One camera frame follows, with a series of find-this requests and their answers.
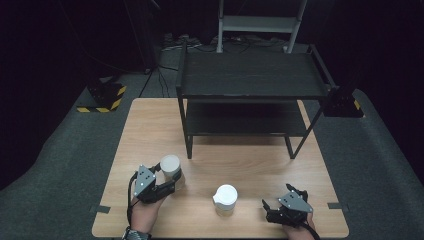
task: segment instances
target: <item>yellow and black hazard tape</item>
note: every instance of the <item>yellow and black hazard tape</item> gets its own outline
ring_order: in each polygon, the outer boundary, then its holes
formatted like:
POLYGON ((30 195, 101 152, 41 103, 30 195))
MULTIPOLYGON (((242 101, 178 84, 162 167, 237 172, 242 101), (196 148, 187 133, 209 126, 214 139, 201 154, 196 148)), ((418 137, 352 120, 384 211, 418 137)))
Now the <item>yellow and black hazard tape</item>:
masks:
POLYGON ((355 99, 355 101, 353 102, 353 104, 355 104, 356 110, 360 110, 361 109, 361 105, 359 105, 359 102, 355 99))
POLYGON ((114 112, 119 104, 121 104, 122 96, 124 95, 124 92, 126 90, 126 86, 122 86, 118 93, 116 94, 116 100, 112 103, 111 107, 90 107, 90 106, 77 106, 77 111, 82 113, 87 112, 100 112, 100 113, 107 113, 107 112, 114 112))

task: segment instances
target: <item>wrist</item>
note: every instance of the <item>wrist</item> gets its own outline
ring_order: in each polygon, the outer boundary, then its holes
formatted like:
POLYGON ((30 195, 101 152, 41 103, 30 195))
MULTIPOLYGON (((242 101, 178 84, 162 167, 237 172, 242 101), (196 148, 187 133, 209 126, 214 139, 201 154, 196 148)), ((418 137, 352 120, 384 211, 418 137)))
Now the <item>wrist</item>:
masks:
POLYGON ((150 240, 151 238, 151 234, 139 232, 137 230, 131 229, 130 227, 127 227, 124 236, 122 237, 124 240, 150 240))

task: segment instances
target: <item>table surface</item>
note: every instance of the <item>table surface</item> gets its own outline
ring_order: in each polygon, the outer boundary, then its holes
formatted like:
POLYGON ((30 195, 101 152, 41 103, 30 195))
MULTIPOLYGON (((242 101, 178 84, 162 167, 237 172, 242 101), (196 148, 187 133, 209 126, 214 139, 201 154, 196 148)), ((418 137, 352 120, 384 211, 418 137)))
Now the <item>table surface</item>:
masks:
POLYGON ((184 98, 322 99, 328 89, 308 53, 186 53, 184 98))
MULTIPOLYGON (((302 102, 299 105, 309 124, 302 102)), ((128 225, 130 177, 140 164, 153 166, 168 154, 180 158, 186 185, 163 203, 154 237, 282 238, 281 226, 266 221, 261 199, 277 208, 276 198, 288 192, 286 183, 308 191, 321 237, 349 234, 342 210, 328 206, 338 199, 313 132, 295 160, 279 137, 196 137, 194 141, 194 157, 189 160, 177 99, 135 99, 100 202, 110 211, 97 213, 93 235, 122 236, 128 225), (222 184, 233 185, 239 195, 230 217, 218 216, 212 201, 222 184)), ((162 183, 163 174, 157 174, 157 179, 162 183)))

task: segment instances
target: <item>white mug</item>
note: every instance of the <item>white mug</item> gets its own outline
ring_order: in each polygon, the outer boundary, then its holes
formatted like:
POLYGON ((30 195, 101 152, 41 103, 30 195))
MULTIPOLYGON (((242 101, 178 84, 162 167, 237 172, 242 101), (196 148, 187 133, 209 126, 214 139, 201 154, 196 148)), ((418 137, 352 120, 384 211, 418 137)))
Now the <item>white mug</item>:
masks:
POLYGON ((215 210, 218 215, 224 217, 232 215, 234 207, 236 206, 237 197, 237 190, 233 186, 229 184, 220 186, 213 196, 215 210))
MULTIPOLYGON (((181 169, 180 159, 175 155, 166 155, 160 160, 160 168, 165 175, 165 182, 170 181, 172 177, 181 169)), ((185 185, 185 177, 181 171, 181 178, 175 183, 175 190, 180 190, 185 185)))

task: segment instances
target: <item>black metal frame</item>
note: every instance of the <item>black metal frame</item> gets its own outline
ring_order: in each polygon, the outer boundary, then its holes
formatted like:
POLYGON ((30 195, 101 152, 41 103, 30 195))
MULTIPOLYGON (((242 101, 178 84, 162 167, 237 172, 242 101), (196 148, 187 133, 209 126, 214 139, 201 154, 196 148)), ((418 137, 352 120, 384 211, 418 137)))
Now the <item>black metal frame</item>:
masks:
MULTIPOLYGON (((310 125, 307 127, 305 133, 301 136, 302 140, 293 151, 292 144, 290 141, 290 136, 288 134, 278 135, 283 136, 286 142, 286 146, 290 155, 291 159, 295 159, 298 155, 301 147, 306 141, 306 138, 309 136, 310 132, 312 131, 313 127, 315 126, 316 122, 318 121, 320 115, 323 113, 324 109, 328 106, 328 104, 331 101, 331 98, 334 94, 334 92, 337 90, 337 86, 335 85, 330 73, 328 72, 328 69, 326 68, 321 56, 319 55, 316 47, 314 45, 310 45, 308 49, 308 54, 311 54, 311 57, 315 63, 315 66, 317 67, 320 76, 324 82, 324 84, 327 85, 328 89, 328 95, 325 99, 320 100, 320 108, 316 112, 315 116, 313 117, 312 121, 310 122, 310 125)), ((181 115, 181 123, 183 127, 184 132, 184 141, 186 145, 187 150, 187 157, 188 159, 192 158, 192 150, 193 150, 193 137, 194 135, 188 135, 187 133, 187 116, 186 116, 186 108, 184 107, 184 85, 183 85, 183 75, 186 71, 186 55, 187 55, 187 45, 186 43, 183 44, 181 55, 180 55, 180 62, 179 62, 179 68, 178 68, 178 74, 177 74, 177 80, 176 80, 176 92, 178 97, 178 105, 180 109, 180 115, 181 115)))

